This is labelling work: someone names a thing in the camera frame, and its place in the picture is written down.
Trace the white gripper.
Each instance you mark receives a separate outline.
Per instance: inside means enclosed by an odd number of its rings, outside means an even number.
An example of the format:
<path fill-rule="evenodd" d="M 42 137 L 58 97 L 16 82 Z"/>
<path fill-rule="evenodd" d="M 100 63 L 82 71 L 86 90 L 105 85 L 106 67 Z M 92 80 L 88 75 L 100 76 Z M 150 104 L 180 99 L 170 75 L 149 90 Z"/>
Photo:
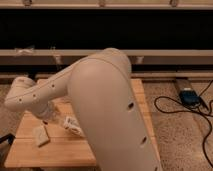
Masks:
<path fill-rule="evenodd" d="M 60 112 L 53 102 L 49 102 L 45 110 L 38 115 L 38 118 L 48 123 L 58 123 Z"/>

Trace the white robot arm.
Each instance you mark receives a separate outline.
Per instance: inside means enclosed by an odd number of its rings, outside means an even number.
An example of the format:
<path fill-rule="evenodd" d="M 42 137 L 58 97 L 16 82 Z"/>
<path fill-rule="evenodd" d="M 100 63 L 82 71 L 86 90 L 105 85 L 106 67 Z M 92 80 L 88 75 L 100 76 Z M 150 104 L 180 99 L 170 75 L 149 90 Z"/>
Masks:
<path fill-rule="evenodd" d="M 48 122 L 52 101 L 67 96 L 102 171 L 163 171 L 131 85 L 131 63 L 116 48 L 84 57 L 42 83 L 16 78 L 5 98 L 12 111 L 28 110 Z"/>

